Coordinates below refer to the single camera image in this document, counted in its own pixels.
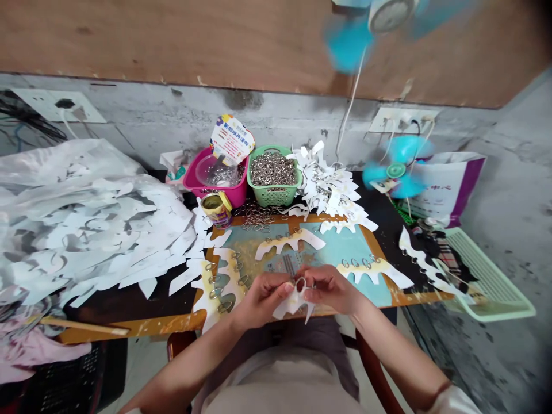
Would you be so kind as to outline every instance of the hand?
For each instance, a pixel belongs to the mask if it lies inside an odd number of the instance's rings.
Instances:
[[[243,331],[260,328],[272,319],[272,314],[289,294],[294,285],[287,273],[263,273],[258,275],[243,301],[230,315]]]
[[[345,315],[355,312],[358,304],[366,298],[338,270],[330,265],[303,266],[296,275],[305,278],[307,286],[316,284],[316,289],[305,292],[305,300],[322,303]]]

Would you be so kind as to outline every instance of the person's left hand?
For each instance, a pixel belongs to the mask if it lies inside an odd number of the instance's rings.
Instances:
[[[243,331],[264,326],[294,286],[287,273],[263,273],[258,275],[243,301],[230,313],[235,324]]]

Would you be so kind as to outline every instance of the small electric fan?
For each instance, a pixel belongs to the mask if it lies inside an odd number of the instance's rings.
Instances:
[[[427,158],[433,154],[434,145],[424,137],[401,135],[389,143],[388,165],[371,163],[362,173],[362,180],[367,189],[374,188],[370,182],[384,183],[395,181],[390,191],[393,198],[408,198],[420,194],[426,189],[421,177],[412,173],[411,164],[418,158]]]
[[[345,21],[334,20],[326,28],[325,41],[333,67],[354,73],[364,66],[376,36],[400,30],[407,39],[418,40],[465,10],[476,0],[333,0],[350,7]]]

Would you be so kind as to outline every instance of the wall socket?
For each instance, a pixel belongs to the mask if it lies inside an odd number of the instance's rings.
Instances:
[[[416,120],[420,124],[420,134],[423,135],[430,131],[431,121],[436,121],[438,114],[437,110],[380,108],[368,131],[392,133],[394,120],[395,133],[416,135],[418,127],[412,123],[412,120]]]
[[[107,124],[102,114],[82,92],[22,88],[13,88],[12,91],[49,122],[63,122],[60,109],[56,106],[56,103],[60,99],[70,99],[75,103],[75,106],[65,111],[67,122],[81,121],[89,124]]]

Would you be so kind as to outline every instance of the concrete wall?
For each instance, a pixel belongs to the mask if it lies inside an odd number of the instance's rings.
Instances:
[[[8,74],[0,74],[1,86],[84,92],[109,122],[91,125],[90,134],[107,138],[150,168],[160,168],[160,152],[196,153],[205,147],[215,119],[226,112],[249,127],[258,145],[297,147],[323,139],[331,162],[347,106],[346,99],[335,97]],[[350,169],[362,168],[378,145],[380,134],[366,133],[378,105],[354,104],[341,159]],[[545,356],[552,345],[552,78],[543,75],[499,111],[439,109],[431,139],[438,150],[489,157],[463,228],[538,315],[482,325],[434,306],[433,321],[483,412],[529,412],[545,392]],[[89,136],[81,125],[75,130]],[[14,151],[2,140],[0,154]]]
[[[432,306],[434,326],[483,412],[536,412],[552,373],[552,77],[546,73],[466,145],[489,156],[463,229],[535,305],[479,324]]]
[[[98,86],[102,83],[112,86]],[[2,87],[84,92],[108,121],[104,125],[89,124],[92,136],[107,138],[148,168],[161,168],[158,163],[161,152],[189,148],[195,155],[208,146],[214,122],[222,113],[230,113],[243,122],[255,136],[257,145],[278,143],[298,147],[314,145],[323,139],[328,160],[333,162],[339,126],[347,108],[347,100],[337,97],[46,76],[0,74]],[[379,133],[366,133],[378,105],[377,101],[367,100],[354,103],[340,159],[350,169],[362,168],[380,140]],[[481,136],[498,116],[492,110],[438,109],[442,112],[434,134],[445,143],[462,144],[470,137]],[[82,125],[75,125],[74,130],[80,137],[89,137]],[[22,133],[33,134],[27,129]],[[0,154],[16,151],[15,146],[4,143],[2,140]]]

